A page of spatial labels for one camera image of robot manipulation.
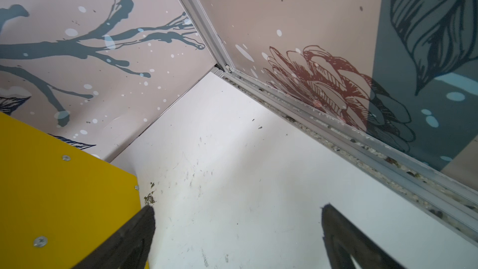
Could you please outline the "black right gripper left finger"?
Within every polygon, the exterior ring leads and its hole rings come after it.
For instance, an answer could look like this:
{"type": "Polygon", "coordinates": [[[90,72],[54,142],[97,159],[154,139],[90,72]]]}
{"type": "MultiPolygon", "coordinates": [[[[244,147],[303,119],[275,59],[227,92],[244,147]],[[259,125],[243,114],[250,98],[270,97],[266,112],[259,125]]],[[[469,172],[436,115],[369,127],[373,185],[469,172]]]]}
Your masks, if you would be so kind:
{"type": "Polygon", "coordinates": [[[154,208],[147,205],[74,267],[76,269],[144,269],[155,229],[154,208]]]}

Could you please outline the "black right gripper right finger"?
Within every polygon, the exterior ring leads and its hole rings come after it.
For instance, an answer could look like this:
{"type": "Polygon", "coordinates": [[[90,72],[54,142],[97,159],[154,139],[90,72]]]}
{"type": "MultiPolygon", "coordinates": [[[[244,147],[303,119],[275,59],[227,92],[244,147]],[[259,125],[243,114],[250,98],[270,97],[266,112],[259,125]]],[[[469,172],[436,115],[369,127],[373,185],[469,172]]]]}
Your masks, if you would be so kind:
{"type": "Polygon", "coordinates": [[[322,208],[323,241],[333,269],[402,269],[334,206],[322,208]]]}

